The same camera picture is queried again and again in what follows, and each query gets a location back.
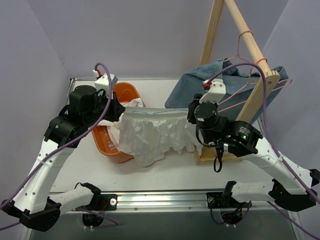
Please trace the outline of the white pleated skirt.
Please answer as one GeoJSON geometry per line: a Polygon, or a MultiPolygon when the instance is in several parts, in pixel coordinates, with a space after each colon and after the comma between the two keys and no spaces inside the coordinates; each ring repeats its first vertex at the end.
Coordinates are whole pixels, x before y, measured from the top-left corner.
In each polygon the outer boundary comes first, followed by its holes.
{"type": "MultiPolygon", "coordinates": [[[[122,102],[121,104],[124,107],[133,107],[133,108],[144,107],[144,103],[140,97],[135,98],[130,102],[122,102]]],[[[120,115],[119,121],[108,121],[103,119],[98,124],[98,126],[107,127],[107,132],[111,139],[111,142],[113,143],[113,145],[118,151],[121,150],[121,147],[119,145],[120,137],[124,135],[125,128],[129,126],[129,120],[127,116],[128,116],[127,113],[124,112],[120,115]]]]}

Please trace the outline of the blue wire hanger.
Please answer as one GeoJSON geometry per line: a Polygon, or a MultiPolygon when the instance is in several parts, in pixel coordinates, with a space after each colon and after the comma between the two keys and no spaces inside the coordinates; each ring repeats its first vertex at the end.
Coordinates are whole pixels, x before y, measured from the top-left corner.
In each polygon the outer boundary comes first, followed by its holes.
{"type": "Polygon", "coordinates": [[[162,110],[162,111],[156,111],[156,112],[147,112],[147,111],[138,111],[134,110],[132,111],[134,114],[144,114],[144,115],[163,115],[163,114],[171,114],[171,113],[179,113],[178,110],[162,110]]]}

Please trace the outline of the white ruffled skirt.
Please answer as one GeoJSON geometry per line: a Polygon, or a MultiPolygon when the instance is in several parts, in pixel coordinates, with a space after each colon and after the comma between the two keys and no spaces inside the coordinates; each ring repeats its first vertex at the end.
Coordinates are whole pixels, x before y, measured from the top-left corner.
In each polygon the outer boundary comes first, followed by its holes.
{"type": "Polygon", "coordinates": [[[186,108],[126,107],[129,126],[120,136],[121,151],[132,155],[140,167],[148,167],[174,150],[179,155],[188,152],[202,152],[203,146],[196,138],[196,126],[187,120],[186,108]],[[139,114],[132,111],[158,112],[177,110],[179,113],[139,114]]]}

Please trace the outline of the pink wire hanger front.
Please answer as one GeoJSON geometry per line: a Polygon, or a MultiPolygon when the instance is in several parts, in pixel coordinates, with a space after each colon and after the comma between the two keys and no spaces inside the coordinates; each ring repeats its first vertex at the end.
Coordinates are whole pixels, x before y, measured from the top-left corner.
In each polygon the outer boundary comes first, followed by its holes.
{"type": "MultiPolygon", "coordinates": [[[[283,66],[274,67],[272,70],[279,74],[280,80],[267,97],[268,105],[283,88],[289,86],[293,81],[289,78],[283,66]]],[[[218,111],[224,115],[238,115],[258,83],[260,74],[254,72],[253,69],[250,70],[249,74],[242,74],[237,67],[233,67],[224,72],[222,76],[226,93],[218,104],[218,111]]]]}

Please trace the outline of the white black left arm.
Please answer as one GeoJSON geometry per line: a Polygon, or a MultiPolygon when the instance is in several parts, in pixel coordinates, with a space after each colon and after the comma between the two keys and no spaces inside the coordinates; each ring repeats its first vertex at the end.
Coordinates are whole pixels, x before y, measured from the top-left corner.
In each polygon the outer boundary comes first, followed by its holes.
{"type": "Polygon", "coordinates": [[[56,195],[50,195],[50,190],[81,139],[102,120],[118,121],[124,111],[114,91],[76,87],[69,103],[50,121],[28,177],[13,197],[3,201],[1,210],[29,229],[46,232],[66,212],[97,209],[101,190],[91,183],[78,183],[73,190],[56,195]]]}

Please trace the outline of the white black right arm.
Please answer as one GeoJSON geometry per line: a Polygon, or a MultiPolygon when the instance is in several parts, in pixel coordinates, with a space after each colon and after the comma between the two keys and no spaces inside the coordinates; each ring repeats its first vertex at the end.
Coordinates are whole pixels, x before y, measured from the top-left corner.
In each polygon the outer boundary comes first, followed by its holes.
{"type": "Polygon", "coordinates": [[[216,157],[213,170],[222,170],[224,154],[233,154],[247,160],[269,174],[266,182],[241,183],[228,181],[222,193],[223,203],[259,201],[274,202],[279,207],[299,212],[320,202],[312,187],[319,184],[320,172],[295,164],[279,151],[251,124],[241,120],[228,120],[219,116],[216,103],[201,101],[195,94],[188,106],[187,120],[195,125],[197,141],[206,148],[214,148],[216,157]]]}

